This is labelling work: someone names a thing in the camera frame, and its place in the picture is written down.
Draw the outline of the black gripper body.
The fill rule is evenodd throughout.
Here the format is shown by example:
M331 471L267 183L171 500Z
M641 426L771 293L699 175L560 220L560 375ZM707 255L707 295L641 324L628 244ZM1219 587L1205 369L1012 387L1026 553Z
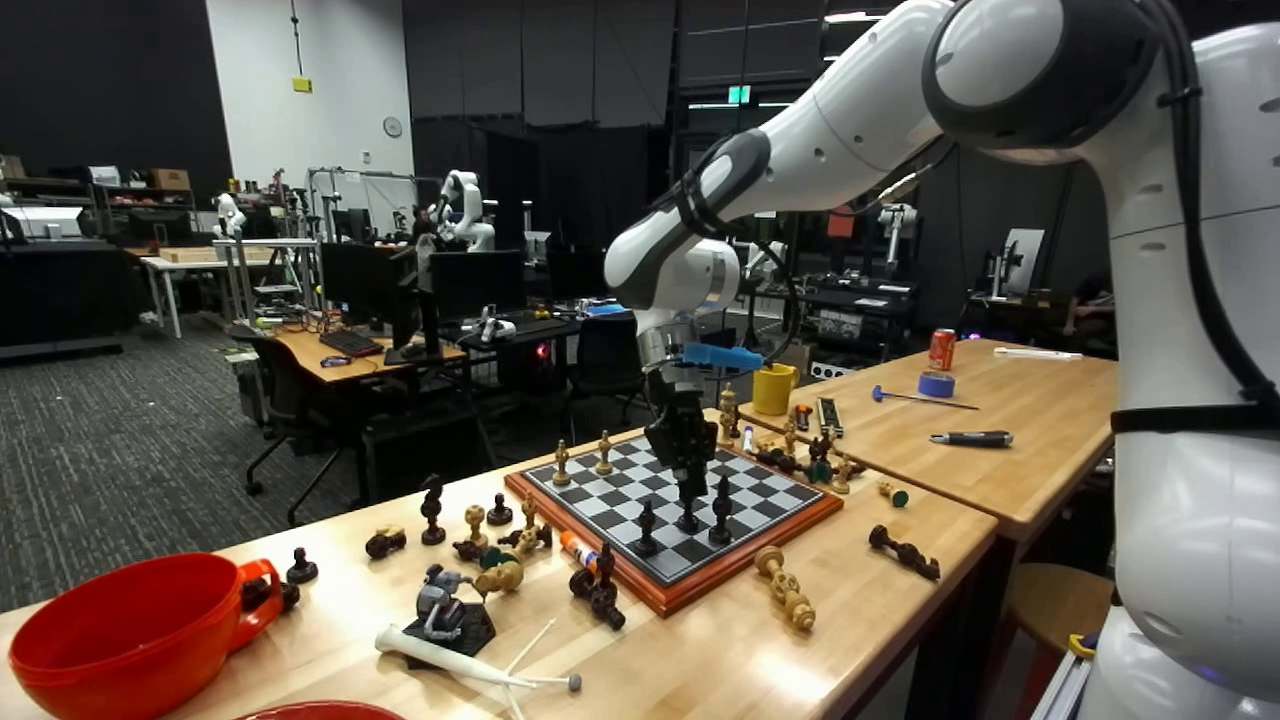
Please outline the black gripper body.
M654 403L654 417L647 420L643 436L654 462L669 470L702 463L711 454L711 431L699 408L699 392L654 379L653 403Z

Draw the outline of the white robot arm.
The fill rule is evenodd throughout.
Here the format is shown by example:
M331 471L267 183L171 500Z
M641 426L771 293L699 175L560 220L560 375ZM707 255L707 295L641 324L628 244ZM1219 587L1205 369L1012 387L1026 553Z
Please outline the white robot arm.
M603 252L647 328L711 299L731 220L826 212L937 146L1079 164L1094 229L1050 252L1112 295L1120 603L1082 720L1280 711L1280 22L1181 0L898 0L720 141Z

